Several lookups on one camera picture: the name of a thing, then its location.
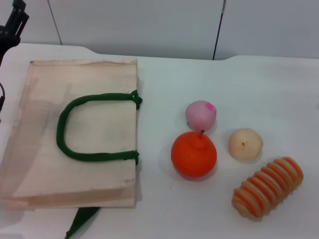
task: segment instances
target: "plastic fruit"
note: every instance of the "plastic fruit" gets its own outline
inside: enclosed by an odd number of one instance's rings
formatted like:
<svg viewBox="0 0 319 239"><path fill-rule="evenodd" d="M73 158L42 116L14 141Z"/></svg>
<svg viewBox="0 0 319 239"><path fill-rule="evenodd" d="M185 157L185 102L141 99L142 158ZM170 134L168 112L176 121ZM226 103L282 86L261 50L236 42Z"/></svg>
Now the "plastic fruit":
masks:
<svg viewBox="0 0 319 239"><path fill-rule="evenodd" d="M187 107L185 117L191 129L208 131L215 124L216 114L216 107L210 102L195 101Z"/></svg>
<svg viewBox="0 0 319 239"><path fill-rule="evenodd" d="M171 160L176 170L187 177L202 177L217 161L213 142L202 132L181 134L171 148Z"/></svg>
<svg viewBox="0 0 319 239"><path fill-rule="evenodd" d="M254 130L240 128L229 137L228 151L231 156L244 161L255 160L263 148L263 140Z"/></svg>

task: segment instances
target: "bread roll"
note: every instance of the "bread roll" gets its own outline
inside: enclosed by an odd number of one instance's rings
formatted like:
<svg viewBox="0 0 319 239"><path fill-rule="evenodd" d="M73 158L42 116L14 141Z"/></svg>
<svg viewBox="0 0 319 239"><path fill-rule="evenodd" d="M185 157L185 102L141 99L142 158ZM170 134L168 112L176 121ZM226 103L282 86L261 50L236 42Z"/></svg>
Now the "bread roll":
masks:
<svg viewBox="0 0 319 239"><path fill-rule="evenodd" d="M263 217L302 182L304 174L289 157L276 159L234 189L232 203L242 216Z"/></svg>

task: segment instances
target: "beige bag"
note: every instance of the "beige bag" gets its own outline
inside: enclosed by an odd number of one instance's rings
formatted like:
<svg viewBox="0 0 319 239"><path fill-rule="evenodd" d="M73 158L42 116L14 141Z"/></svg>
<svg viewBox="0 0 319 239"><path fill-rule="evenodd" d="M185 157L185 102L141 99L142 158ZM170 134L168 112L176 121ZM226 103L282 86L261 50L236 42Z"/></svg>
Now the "beige bag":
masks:
<svg viewBox="0 0 319 239"><path fill-rule="evenodd" d="M56 145L61 112L86 95L137 89L137 61L31 62L19 111L0 167L6 208L132 207L134 160L80 162ZM65 131L80 153L136 150L136 104L89 102L72 110Z"/></svg>

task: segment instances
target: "orange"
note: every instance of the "orange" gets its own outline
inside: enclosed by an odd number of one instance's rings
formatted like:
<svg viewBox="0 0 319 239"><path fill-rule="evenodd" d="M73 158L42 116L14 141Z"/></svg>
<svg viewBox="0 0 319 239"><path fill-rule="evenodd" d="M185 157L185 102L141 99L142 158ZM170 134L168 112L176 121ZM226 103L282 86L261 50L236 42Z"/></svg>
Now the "orange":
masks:
<svg viewBox="0 0 319 239"><path fill-rule="evenodd" d="M203 132L181 134L173 143L170 156L176 170L187 177L204 176L217 161L215 145Z"/></svg>

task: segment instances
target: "striped pastry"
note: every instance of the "striped pastry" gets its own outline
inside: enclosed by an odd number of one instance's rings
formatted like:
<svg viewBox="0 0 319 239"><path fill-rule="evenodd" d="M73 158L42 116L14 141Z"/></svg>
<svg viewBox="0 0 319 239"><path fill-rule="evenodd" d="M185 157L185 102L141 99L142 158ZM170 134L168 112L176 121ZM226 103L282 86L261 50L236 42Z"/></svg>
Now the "striped pastry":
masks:
<svg viewBox="0 0 319 239"><path fill-rule="evenodd" d="M304 174L289 157L275 159L234 189L232 203L242 216L263 217L302 182Z"/></svg>

